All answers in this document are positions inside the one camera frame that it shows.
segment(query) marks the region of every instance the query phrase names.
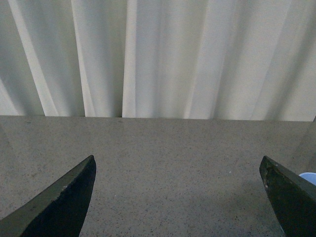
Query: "gray countertop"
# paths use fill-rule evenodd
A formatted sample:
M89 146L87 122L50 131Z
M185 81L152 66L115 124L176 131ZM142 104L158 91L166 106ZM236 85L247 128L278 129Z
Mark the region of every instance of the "gray countertop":
M95 156L81 237L283 236L262 157L316 171L312 122L0 116L0 138L0 218Z

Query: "white curtain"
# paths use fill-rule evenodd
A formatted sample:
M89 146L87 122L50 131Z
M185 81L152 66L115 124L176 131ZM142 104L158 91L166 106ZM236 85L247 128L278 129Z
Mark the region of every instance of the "white curtain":
M314 0L1 0L0 115L312 121Z

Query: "speckled granite surface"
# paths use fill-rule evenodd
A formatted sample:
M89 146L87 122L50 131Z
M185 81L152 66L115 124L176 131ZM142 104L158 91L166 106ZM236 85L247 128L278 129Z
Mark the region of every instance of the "speckled granite surface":
M283 236L259 165L316 171L311 122L0 117L0 218L93 154L81 237Z

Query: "curtain fold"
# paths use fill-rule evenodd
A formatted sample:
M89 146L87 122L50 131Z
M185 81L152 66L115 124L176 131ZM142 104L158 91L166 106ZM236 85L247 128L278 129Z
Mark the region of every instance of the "curtain fold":
M3 0L0 115L312 121L316 2Z

